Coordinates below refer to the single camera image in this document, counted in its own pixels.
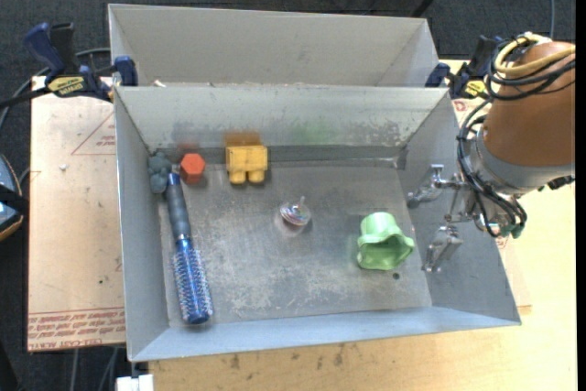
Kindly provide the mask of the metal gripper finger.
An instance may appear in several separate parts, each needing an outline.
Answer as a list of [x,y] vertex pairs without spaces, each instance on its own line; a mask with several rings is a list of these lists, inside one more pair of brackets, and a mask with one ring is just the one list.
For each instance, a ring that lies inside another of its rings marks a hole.
[[455,225],[441,226],[428,244],[422,270],[426,273],[440,272],[462,244]]
[[458,174],[444,179],[443,169],[442,164],[431,164],[428,167],[418,186],[407,194],[408,207],[418,207],[421,203],[434,201],[444,190],[456,190],[461,186],[461,178]]

